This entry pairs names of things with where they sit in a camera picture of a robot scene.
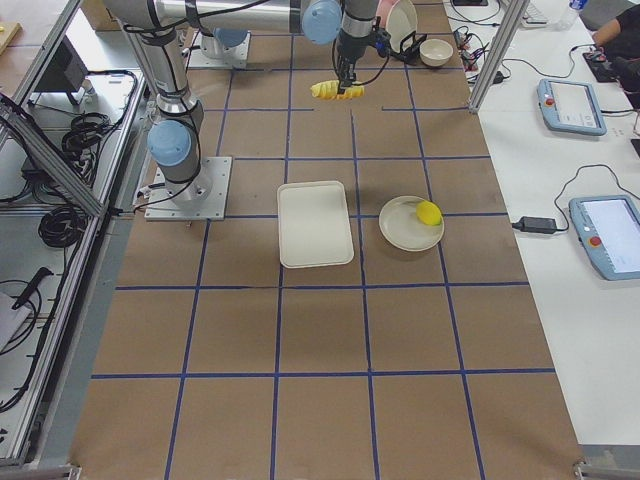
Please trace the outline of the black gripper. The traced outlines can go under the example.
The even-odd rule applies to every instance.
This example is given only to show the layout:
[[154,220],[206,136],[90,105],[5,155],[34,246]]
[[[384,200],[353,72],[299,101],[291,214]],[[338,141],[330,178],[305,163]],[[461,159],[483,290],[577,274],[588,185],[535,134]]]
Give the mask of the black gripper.
[[372,32],[356,37],[340,30],[332,46],[332,62],[338,78],[337,94],[343,95],[348,85],[357,81],[355,65],[364,55],[372,38]]

